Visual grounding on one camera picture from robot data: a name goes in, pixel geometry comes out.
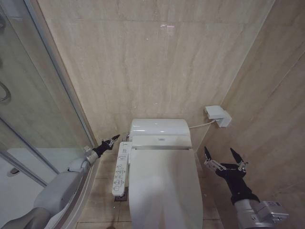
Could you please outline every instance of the shower door frame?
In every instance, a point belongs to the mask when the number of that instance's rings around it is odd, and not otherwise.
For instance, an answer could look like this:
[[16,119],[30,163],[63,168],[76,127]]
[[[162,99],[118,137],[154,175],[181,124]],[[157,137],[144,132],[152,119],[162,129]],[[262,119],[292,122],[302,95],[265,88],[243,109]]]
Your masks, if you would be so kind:
[[[59,51],[57,50],[57,46],[49,31],[48,25],[44,19],[44,16],[41,12],[37,0],[23,0],[23,1],[29,11],[29,14],[37,29],[38,34],[40,35],[41,41],[44,44],[46,51],[52,61],[52,64],[57,72],[57,75],[59,76],[60,81],[70,99],[70,102],[75,110],[75,113],[77,114],[77,117],[81,122],[81,125],[91,143],[91,146],[97,147],[98,144],[94,138],[89,122],[85,116],[81,103],[70,81],[67,70],[63,64]],[[0,118],[0,121],[2,121],[11,131],[13,131],[16,134],[16,136],[27,145],[27,147],[31,150],[31,153],[35,155],[43,164],[49,167],[56,174],[59,173],[58,170],[52,164],[50,164],[49,161],[43,155],[41,155],[41,153],[37,151],[28,141],[26,141],[26,139],[24,139],[22,135],[18,134],[18,132],[16,132],[10,126],[9,123],[7,123],[2,118]],[[28,169],[25,165],[23,165],[18,159],[10,155],[4,149],[0,149],[0,157],[2,157],[4,160],[15,166],[17,169],[19,169],[21,172],[23,172],[25,175],[27,175],[28,177],[30,177],[31,179],[33,179],[43,187],[47,185],[47,183],[43,179],[41,179],[38,175],[33,173],[30,169]],[[74,228],[74,225],[77,223],[77,220],[82,212],[82,209],[84,208],[85,203],[89,197],[91,187],[93,185],[94,178],[98,169],[98,165],[99,165],[99,160],[92,166],[89,172],[82,178],[79,188],[76,191],[71,202],[69,203],[69,206],[67,207],[63,215],[60,217],[60,219],[54,225],[55,229]]]

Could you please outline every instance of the tiled floor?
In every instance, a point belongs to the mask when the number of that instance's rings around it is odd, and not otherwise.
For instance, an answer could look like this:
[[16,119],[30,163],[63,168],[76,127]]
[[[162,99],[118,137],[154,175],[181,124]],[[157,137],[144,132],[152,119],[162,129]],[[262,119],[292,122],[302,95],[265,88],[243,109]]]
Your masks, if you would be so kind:
[[[111,193],[116,154],[102,155],[89,200],[76,229],[132,229],[129,204],[114,202]],[[203,197],[203,228],[223,229],[207,178],[197,163]]]

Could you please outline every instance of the shower door handle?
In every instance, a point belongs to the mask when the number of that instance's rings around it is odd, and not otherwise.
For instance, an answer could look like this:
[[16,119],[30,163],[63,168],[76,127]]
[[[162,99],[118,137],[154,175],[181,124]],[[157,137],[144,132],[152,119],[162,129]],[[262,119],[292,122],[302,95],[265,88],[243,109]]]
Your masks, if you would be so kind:
[[5,96],[3,96],[3,97],[0,98],[0,102],[3,102],[3,101],[5,101],[5,100],[10,99],[10,98],[11,98],[10,91],[9,91],[9,89],[5,86],[5,84],[2,83],[1,81],[0,81],[0,87],[2,87],[3,90],[5,91]]

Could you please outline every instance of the white cable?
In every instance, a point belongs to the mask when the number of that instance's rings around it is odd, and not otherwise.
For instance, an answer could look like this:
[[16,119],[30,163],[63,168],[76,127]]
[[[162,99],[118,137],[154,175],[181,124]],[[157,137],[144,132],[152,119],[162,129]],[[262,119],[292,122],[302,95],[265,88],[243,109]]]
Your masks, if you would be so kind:
[[201,124],[201,125],[195,125],[195,126],[191,126],[191,127],[189,127],[189,128],[190,128],[190,129],[193,129],[193,128],[197,128],[197,127],[209,125],[209,124],[211,124],[211,123],[213,123],[213,122],[215,122],[215,121],[216,121],[216,120],[214,119],[213,121],[211,121],[211,122],[209,122],[209,123],[205,123],[205,124]]

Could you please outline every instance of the bidet control panel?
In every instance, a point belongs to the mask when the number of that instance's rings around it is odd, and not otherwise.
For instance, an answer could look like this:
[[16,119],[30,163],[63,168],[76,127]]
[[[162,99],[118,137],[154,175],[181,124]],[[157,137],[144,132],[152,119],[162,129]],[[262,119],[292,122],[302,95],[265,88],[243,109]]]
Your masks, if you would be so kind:
[[132,142],[121,142],[118,158],[116,161],[113,184],[112,184],[112,194],[117,196],[123,196],[125,191],[125,179],[126,170],[128,162],[128,154],[132,150]]

